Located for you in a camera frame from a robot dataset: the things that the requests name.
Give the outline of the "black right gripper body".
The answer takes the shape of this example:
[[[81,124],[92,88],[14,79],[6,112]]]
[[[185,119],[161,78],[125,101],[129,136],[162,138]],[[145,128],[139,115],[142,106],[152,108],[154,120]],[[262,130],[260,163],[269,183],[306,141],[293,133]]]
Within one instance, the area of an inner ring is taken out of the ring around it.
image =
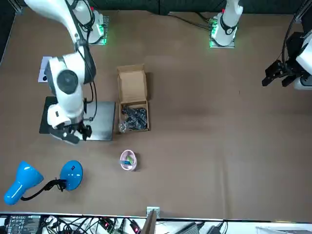
[[[92,127],[90,125],[85,125],[83,122],[71,124],[69,126],[69,133],[83,141],[86,141],[91,137]]]

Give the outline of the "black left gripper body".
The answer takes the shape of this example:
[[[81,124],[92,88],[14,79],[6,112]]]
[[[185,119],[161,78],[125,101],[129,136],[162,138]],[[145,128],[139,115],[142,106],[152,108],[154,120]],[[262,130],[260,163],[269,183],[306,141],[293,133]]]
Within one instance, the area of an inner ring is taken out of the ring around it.
[[[293,32],[290,36],[286,36],[285,49],[287,50],[288,58],[285,60],[285,64],[282,65],[282,74],[297,74],[304,72],[302,66],[296,61],[296,58],[301,51],[304,37],[304,32]]]

